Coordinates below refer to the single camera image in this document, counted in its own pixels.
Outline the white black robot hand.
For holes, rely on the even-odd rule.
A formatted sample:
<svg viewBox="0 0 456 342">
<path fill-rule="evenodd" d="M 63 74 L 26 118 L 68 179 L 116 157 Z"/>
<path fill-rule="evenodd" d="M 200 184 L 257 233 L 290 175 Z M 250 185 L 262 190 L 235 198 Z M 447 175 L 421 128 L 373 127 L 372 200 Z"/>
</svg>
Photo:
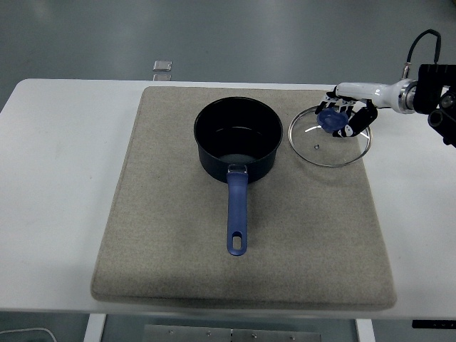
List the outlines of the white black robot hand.
<svg viewBox="0 0 456 342">
<path fill-rule="evenodd" d="M 377 117 L 379 108 L 407 113 L 402 84 L 340 83 L 315 109 L 317 123 L 337 138 L 357 136 Z"/>
</svg>

